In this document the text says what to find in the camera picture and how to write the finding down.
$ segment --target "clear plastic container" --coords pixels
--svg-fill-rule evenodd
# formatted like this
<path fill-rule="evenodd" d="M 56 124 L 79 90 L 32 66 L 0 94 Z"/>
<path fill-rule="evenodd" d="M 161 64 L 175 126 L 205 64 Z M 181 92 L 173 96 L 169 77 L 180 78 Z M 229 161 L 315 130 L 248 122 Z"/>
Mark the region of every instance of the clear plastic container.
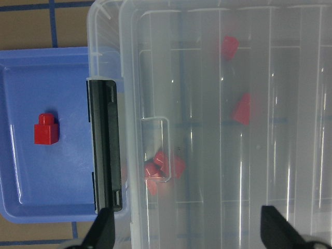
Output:
<path fill-rule="evenodd" d="M 263 248 L 265 204 L 331 243 L 329 1 L 127 0 L 119 36 L 114 5 L 90 12 L 90 70 L 120 38 L 132 247 Z"/>
<path fill-rule="evenodd" d="M 119 116 L 120 160 L 123 209 L 115 212 L 115 245 L 117 249 L 130 249 L 130 193 L 126 157 L 125 97 L 120 63 L 113 59 L 119 56 L 119 8 L 122 1 L 95 1 L 88 19 L 89 72 L 91 79 L 112 79 L 117 83 Z"/>

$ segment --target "blue plastic bin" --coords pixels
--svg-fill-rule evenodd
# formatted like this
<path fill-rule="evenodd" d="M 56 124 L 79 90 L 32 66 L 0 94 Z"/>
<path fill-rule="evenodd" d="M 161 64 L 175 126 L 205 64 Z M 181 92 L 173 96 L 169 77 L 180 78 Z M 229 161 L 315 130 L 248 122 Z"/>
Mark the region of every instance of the blue plastic bin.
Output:
<path fill-rule="evenodd" d="M 87 48 L 0 51 L 0 213 L 7 220 L 94 220 L 88 76 Z M 34 124 L 45 112 L 54 114 L 60 139 L 35 145 Z"/>

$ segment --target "red lego brick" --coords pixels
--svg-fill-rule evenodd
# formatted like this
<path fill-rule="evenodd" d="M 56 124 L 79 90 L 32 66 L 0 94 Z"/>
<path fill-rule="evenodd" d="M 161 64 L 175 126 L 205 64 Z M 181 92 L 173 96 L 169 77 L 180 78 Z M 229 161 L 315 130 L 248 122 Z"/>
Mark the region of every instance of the red lego brick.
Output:
<path fill-rule="evenodd" d="M 245 93 L 237 103 L 231 118 L 247 126 L 250 122 L 250 94 Z"/>
<path fill-rule="evenodd" d="M 180 157 L 174 157 L 175 177 L 180 178 L 186 169 L 186 163 Z"/>
<path fill-rule="evenodd" d="M 169 163 L 168 158 L 164 152 L 158 151 L 154 157 L 154 163 L 160 166 L 160 170 L 168 175 L 169 172 Z M 183 171 L 186 169 L 186 163 L 180 157 L 174 157 L 174 168 L 175 168 L 175 177 L 180 178 Z"/>
<path fill-rule="evenodd" d="M 161 150 L 158 151 L 154 157 L 154 163 L 160 166 L 160 170 L 165 174 L 169 175 L 169 163 L 168 157 Z"/>
<path fill-rule="evenodd" d="M 222 43 L 222 56 L 225 60 L 233 59 L 238 49 L 239 41 L 232 36 L 225 36 Z"/>
<path fill-rule="evenodd" d="M 157 173 L 152 175 L 152 176 L 146 176 L 145 178 L 146 179 L 161 179 L 165 177 L 165 174 L 160 170 L 160 169 L 157 169 Z"/>
<path fill-rule="evenodd" d="M 35 124 L 35 144 L 51 145 L 59 140 L 59 126 L 51 113 L 42 113 Z"/>
<path fill-rule="evenodd" d="M 157 173 L 159 173 L 159 167 L 155 165 L 153 162 L 147 162 L 144 165 L 145 168 L 145 177 L 151 177 Z"/>
<path fill-rule="evenodd" d="M 150 194 L 155 196 L 157 194 L 157 183 L 155 181 L 145 180 L 145 184 Z"/>

